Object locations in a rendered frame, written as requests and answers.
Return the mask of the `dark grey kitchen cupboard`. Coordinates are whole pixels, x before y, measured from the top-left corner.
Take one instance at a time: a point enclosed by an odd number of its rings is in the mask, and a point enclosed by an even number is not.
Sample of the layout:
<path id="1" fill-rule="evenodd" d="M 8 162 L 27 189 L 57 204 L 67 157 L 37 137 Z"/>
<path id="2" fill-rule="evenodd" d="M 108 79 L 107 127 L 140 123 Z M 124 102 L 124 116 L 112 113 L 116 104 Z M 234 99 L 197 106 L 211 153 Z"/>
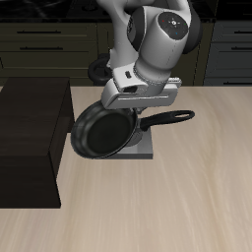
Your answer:
<path id="1" fill-rule="evenodd" d="M 252 87 L 252 21 L 215 23 L 204 85 Z"/>

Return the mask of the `black kitchen countertop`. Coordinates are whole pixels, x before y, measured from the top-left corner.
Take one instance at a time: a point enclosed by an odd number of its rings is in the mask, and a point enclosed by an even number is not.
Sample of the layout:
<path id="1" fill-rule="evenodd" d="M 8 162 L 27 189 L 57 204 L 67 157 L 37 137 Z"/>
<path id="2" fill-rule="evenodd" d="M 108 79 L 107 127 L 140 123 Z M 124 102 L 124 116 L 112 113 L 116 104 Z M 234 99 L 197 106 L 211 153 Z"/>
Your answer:
<path id="1" fill-rule="evenodd" d="M 252 21 L 252 0 L 188 0 L 203 23 Z M 0 0 L 0 23 L 110 23 L 96 0 Z"/>

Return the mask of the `black frying pan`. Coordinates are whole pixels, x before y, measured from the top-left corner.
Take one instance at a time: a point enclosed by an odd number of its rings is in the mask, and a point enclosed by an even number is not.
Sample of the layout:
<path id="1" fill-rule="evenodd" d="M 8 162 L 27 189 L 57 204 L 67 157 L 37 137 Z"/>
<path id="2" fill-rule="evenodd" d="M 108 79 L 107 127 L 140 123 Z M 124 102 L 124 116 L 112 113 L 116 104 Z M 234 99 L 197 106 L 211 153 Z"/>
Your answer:
<path id="1" fill-rule="evenodd" d="M 110 159 L 123 148 L 136 145 L 152 126 L 178 123 L 194 116 L 191 110 L 175 110 L 139 118 L 136 108 L 108 110 L 99 100 L 76 120 L 71 145 L 82 158 Z"/>

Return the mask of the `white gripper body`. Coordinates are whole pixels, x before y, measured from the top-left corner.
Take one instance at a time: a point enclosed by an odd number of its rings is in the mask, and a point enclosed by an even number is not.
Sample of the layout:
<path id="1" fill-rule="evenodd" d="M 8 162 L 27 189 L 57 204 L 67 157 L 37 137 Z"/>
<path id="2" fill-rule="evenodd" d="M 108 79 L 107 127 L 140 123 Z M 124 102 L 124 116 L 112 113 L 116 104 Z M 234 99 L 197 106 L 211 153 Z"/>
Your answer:
<path id="1" fill-rule="evenodd" d="M 121 94 L 113 81 L 109 80 L 101 94 L 101 103 L 105 109 L 169 106 L 174 103 L 181 85 L 179 78 L 169 78 L 160 94 L 144 96 Z"/>

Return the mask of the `dark wooden cabinet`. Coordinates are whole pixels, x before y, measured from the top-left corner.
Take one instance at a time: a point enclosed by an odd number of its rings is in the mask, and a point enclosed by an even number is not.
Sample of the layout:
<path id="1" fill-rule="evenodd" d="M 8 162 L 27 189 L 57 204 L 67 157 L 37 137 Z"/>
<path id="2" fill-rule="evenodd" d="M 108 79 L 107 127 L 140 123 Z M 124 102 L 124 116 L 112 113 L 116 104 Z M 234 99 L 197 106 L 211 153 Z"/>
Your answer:
<path id="1" fill-rule="evenodd" d="M 0 91 L 0 209 L 57 209 L 75 122 L 67 78 L 10 78 Z"/>

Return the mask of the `dark olive kitchen cupboard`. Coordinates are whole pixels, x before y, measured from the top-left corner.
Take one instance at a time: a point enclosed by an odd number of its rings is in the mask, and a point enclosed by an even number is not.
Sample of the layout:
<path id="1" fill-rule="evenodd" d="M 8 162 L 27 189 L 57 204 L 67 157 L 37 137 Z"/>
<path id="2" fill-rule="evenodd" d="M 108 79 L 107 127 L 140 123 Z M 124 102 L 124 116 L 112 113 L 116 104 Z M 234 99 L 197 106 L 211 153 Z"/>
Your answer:
<path id="1" fill-rule="evenodd" d="M 10 77 L 68 77 L 90 86 L 90 64 L 113 47 L 110 23 L 0 23 L 0 86 Z"/>

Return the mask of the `grey stove plate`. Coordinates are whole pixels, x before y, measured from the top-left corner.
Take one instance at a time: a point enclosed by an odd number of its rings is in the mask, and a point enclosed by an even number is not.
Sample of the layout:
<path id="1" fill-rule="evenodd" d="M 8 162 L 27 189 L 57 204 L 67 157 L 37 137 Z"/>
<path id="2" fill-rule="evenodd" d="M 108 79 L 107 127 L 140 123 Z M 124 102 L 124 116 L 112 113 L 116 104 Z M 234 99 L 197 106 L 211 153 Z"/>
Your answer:
<path id="1" fill-rule="evenodd" d="M 153 155 L 152 132 L 148 129 L 136 145 L 123 148 L 110 159 L 152 159 Z"/>

